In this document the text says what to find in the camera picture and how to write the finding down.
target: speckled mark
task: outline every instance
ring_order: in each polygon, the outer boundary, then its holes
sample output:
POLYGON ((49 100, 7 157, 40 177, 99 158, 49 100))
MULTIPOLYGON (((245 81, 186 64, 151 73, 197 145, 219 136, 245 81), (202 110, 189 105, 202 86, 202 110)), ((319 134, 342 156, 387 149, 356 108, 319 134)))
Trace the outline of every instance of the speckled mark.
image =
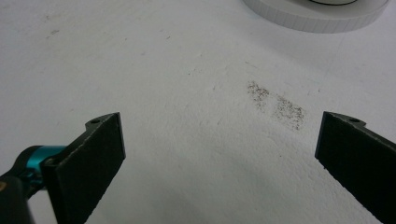
POLYGON ((268 98, 270 92, 264 88, 260 88, 255 81, 250 81, 247 84, 247 92, 253 98, 258 109, 263 111, 266 105, 266 99, 268 98))
POLYGON ((299 131, 303 128, 306 111, 301 107, 260 87, 255 81, 249 81, 247 92, 262 113, 268 114, 291 130, 299 131))

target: white round base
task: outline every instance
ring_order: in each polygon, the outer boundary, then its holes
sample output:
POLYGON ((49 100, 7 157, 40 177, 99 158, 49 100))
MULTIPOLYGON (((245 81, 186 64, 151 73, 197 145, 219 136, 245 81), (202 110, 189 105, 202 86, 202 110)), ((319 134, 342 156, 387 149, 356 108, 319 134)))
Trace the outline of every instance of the white round base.
POLYGON ((374 22, 390 0, 358 0, 329 6, 309 0, 244 0, 268 21, 290 29, 318 34, 343 33, 374 22))

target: blue metallic part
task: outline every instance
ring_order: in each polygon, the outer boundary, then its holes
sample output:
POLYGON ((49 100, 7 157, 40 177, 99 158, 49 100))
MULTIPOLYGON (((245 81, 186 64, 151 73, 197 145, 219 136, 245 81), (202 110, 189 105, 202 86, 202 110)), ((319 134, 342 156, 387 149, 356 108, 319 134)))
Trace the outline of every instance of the blue metallic part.
POLYGON ((64 148, 65 146, 43 146, 36 149, 29 158, 26 168, 34 169, 37 174, 41 175, 40 162, 47 157, 60 153, 64 148))

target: black object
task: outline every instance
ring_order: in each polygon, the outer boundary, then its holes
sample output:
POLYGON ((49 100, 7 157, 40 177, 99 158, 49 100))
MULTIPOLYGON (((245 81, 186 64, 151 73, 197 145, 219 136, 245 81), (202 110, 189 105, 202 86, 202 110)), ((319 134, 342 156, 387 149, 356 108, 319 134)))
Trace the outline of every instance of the black object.
POLYGON ((27 199, 44 187, 58 223, 87 220, 120 169, 125 151, 119 113, 92 119, 85 126, 79 138, 40 162, 41 174, 28 168, 41 147, 29 147, 0 176, 1 224, 34 223, 27 199))
POLYGON ((396 223, 396 145, 365 122, 324 112, 315 157, 383 223, 396 223))

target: white table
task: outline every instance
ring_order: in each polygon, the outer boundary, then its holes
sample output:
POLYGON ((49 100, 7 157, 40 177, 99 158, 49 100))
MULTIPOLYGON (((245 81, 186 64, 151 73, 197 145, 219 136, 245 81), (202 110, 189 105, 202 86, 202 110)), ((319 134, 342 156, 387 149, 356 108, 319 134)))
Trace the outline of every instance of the white table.
MULTIPOLYGON (((393 1, 315 35, 241 0, 3 0, 0 173, 120 111, 127 159, 88 223, 379 223, 314 152, 325 110, 396 141, 395 20, 393 1)), ((29 202, 55 222, 46 191, 29 202)))

